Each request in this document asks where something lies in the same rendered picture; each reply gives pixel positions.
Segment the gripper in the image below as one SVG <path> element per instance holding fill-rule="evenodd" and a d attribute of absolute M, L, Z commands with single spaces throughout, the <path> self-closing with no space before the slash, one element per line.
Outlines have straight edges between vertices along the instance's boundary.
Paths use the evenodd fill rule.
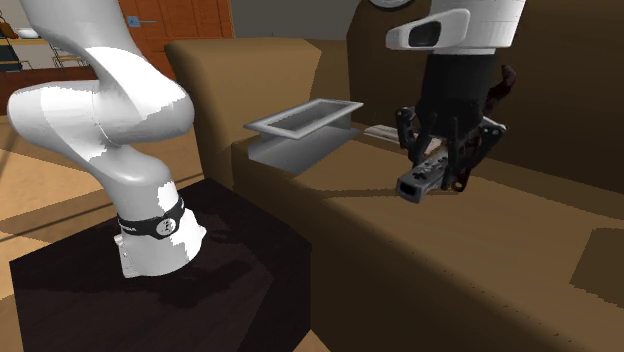
<path fill-rule="evenodd" d="M 442 190 L 463 192 L 471 171 L 507 131 L 482 114 L 497 63 L 495 55 L 429 54 L 416 113 L 414 107 L 396 111 L 398 141 L 413 167 L 425 160 L 432 135 L 450 138 L 454 132 L 447 140 Z M 421 122 L 417 133 L 412 124 L 416 115 Z"/>

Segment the grey remote control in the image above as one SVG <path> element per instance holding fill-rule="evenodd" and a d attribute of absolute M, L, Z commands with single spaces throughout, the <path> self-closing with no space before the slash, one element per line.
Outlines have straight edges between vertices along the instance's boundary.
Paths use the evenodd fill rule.
<path fill-rule="evenodd" d="M 412 203 L 420 203 L 430 190 L 441 186 L 447 164 L 448 152 L 442 148 L 398 178 L 397 194 Z"/>

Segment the pale flat object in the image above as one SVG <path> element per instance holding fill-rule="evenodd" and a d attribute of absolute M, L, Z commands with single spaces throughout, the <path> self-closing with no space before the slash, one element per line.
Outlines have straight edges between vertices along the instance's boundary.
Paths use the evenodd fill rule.
<path fill-rule="evenodd" d="M 399 144 L 398 131 L 394 127 L 375 125 L 366 128 L 363 133 L 367 136 Z"/>

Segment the brown sofa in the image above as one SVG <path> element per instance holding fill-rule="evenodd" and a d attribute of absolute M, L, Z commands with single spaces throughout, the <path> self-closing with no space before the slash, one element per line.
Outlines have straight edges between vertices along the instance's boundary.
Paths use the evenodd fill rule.
<path fill-rule="evenodd" d="M 313 247 L 312 327 L 333 352 L 624 352 L 624 0 L 527 0 L 509 132 L 462 193 L 413 204 L 394 143 L 360 135 L 293 175 L 252 161 L 246 124 L 327 97 L 389 125 L 426 56 L 386 48 L 425 16 L 361 0 L 341 41 L 176 40 L 204 173 Z"/>

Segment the grey rectangular tray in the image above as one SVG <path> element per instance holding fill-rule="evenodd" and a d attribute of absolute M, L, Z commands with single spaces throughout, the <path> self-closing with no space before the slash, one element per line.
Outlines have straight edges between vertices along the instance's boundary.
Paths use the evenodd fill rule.
<path fill-rule="evenodd" d="M 248 158 L 299 175 L 360 133 L 351 114 L 362 106 L 317 98 L 247 123 L 246 129 L 260 134 L 248 146 Z"/>

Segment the orange wooden door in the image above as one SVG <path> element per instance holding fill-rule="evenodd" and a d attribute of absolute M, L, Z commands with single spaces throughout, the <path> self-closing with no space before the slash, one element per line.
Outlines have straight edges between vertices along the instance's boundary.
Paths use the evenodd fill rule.
<path fill-rule="evenodd" d="M 233 38 L 230 0 L 118 0 L 141 53 L 175 79 L 164 51 L 174 40 Z"/>

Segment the dark robot stand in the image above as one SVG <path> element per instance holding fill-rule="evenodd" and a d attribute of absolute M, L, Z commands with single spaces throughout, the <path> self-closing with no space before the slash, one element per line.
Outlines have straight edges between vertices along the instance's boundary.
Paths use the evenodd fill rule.
<path fill-rule="evenodd" d="M 182 197 L 191 263 L 125 278 L 108 220 L 10 264 L 24 352 L 293 352 L 310 328 L 310 243 L 213 180 Z"/>

